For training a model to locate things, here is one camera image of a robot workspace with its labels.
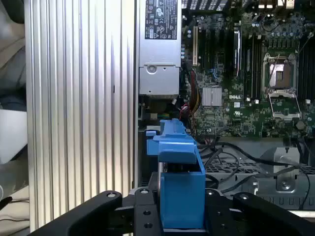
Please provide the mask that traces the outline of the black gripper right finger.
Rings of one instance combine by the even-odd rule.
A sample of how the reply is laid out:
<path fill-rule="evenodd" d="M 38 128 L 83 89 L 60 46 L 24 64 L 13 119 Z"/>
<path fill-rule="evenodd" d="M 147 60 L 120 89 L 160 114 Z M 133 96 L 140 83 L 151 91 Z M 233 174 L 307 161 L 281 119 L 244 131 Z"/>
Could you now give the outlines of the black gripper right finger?
<path fill-rule="evenodd" d="M 315 224 L 254 194 L 229 200 L 218 191 L 205 193 L 205 227 L 209 236 L 313 236 Z"/>

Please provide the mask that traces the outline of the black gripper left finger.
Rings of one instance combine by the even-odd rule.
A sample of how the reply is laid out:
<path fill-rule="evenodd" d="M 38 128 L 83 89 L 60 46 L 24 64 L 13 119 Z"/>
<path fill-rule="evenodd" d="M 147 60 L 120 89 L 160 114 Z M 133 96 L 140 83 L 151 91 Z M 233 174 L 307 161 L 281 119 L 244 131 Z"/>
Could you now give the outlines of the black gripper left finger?
<path fill-rule="evenodd" d="M 160 236 L 154 195 L 147 188 L 123 197 L 104 191 L 30 233 L 32 236 Z"/>

